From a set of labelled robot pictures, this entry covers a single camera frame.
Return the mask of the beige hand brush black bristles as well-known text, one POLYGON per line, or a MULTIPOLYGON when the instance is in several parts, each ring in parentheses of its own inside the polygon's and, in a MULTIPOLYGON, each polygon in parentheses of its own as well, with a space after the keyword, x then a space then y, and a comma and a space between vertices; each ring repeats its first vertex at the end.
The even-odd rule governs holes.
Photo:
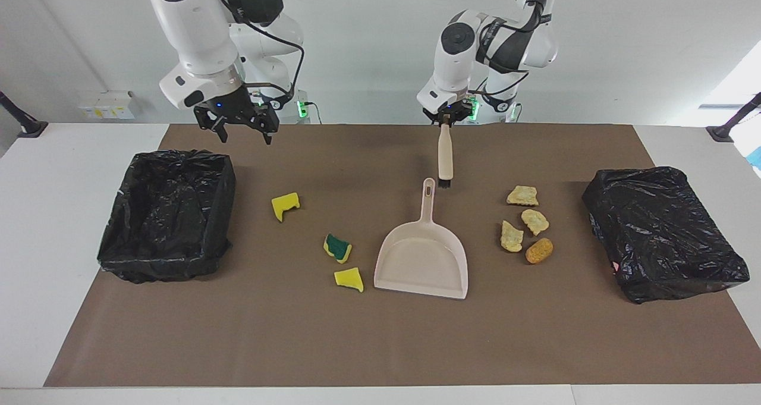
POLYGON ((453 142, 451 126, 440 126, 438 139, 438 187, 448 189, 454 178, 453 142))

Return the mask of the yellow notched sponge piece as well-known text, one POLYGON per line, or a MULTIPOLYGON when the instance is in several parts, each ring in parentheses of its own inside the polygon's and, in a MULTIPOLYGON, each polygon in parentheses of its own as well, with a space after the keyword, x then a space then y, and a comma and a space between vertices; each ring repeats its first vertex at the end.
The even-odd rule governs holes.
POLYGON ((299 194, 288 193, 271 199, 272 209, 278 222, 283 223, 286 212, 301 207, 299 194))

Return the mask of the pale fried food piece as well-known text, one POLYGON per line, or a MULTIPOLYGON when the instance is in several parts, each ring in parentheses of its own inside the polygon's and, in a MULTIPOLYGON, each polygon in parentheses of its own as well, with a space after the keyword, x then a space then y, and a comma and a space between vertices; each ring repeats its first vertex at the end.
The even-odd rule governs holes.
POLYGON ((519 253, 524 248, 524 231, 503 220, 500 236, 502 248, 510 253, 519 253))
POLYGON ((537 207, 540 202, 537 198, 538 191, 533 186, 515 186, 506 198, 509 205, 537 207))
POLYGON ((548 230, 550 227, 550 223, 544 214, 533 209, 522 211, 521 220, 535 237, 539 236, 542 232, 548 230))

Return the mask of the green and yellow sponge piece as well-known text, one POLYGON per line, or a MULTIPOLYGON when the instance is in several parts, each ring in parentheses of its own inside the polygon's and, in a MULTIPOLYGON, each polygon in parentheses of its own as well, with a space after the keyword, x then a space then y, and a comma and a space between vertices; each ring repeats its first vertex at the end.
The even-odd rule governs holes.
POLYGON ((335 237, 333 234, 327 234, 323 242, 325 252, 340 264, 346 263, 350 258, 353 245, 351 243, 335 237))

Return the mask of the beige plastic dustpan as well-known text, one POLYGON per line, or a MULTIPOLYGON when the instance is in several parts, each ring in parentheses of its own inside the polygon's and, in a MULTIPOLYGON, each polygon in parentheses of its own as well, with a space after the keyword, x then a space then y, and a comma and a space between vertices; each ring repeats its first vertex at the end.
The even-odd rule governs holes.
POLYGON ((437 181, 422 183, 419 219, 394 227, 378 253, 373 286, 444 299, 464 300, 468 292, 467 254, 460 239, 434 222, 437 181))

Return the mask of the brown fried nugget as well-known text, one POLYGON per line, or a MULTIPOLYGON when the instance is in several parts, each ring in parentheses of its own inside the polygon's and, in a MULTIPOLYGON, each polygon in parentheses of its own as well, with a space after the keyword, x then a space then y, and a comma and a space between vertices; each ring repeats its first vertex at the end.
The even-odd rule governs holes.
POLYGON ((533 243, 526 251, 525 258, 531 265, 547 260, 554 253, 554 243, 549 238, 541 238, 533 243))

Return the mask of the open bin with black bag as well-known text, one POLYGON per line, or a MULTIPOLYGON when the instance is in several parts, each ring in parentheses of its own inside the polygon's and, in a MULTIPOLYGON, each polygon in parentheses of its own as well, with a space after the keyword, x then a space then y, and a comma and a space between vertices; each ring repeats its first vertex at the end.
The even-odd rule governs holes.
POLYGON ((156 150, 131 159, 98 250, 124 281, 188 281, 216 273, 230 248, 236 174, 231 157, 156 150))

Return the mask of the black bag covered bin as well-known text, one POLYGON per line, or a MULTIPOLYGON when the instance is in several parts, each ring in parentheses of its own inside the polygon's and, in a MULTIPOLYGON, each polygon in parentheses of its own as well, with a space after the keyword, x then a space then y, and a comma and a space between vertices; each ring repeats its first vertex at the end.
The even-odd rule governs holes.
POLYGON ((620 265, 616 283, 634 304, 690 299, 750 280, 682 170, 598 170, 582 200, 607 259, 620 265))

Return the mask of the brown table mat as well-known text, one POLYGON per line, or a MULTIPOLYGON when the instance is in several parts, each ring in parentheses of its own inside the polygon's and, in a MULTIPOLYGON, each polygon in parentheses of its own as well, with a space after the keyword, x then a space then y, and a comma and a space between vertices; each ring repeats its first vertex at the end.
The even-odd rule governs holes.
POLYGON ((467 253, 465 300, 383 291, 384 237, 419 217, 436 174, 428 125, 283 126, 272 145, 230 126, 221 144, 172 125, 161 149, 229 155, 232 246, 213 275, 134 285, 99 272, 49 387, 761 383, 761 349, 727 292, 629 302, 592 234, 582 194, 601 169, 647 168, 633 127, 486 125, 453 130, 453 186, 434 219, 467 253), (509 205, 533 186, 537 207, 509 205), (275 218, 271 199, 301 207, 275 218), (539 236, 524 210, 550 223, 539 236), (505 251, 502 221, 524 231, 505 251), (340 264, 327 234, 353 245, 340 264), (554 253, 531 265, 541 238, 554 253), (364 292, 334 272, 359 268, 364 292))

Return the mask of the white wall outlet box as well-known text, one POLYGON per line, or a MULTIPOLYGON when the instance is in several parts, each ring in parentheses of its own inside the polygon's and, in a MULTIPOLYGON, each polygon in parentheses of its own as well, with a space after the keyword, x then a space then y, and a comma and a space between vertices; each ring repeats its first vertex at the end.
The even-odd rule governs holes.
POLYGON ((135 120, 141 109, 131 91, 81 92, 77 108, 85 120, 135 120))

